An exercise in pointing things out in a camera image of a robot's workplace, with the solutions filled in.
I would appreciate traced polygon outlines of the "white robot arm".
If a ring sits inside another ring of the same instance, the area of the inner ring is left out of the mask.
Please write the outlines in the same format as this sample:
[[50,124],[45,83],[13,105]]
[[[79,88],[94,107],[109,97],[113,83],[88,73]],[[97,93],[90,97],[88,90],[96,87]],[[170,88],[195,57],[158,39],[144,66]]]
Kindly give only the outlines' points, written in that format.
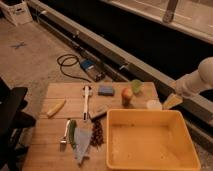
[[202,60],[198,68],[190,74],[177,79],[174,84],[174,93],[171,93],[162,104],[164,110],[169,110],[195,95],[213,89],[213,57]]

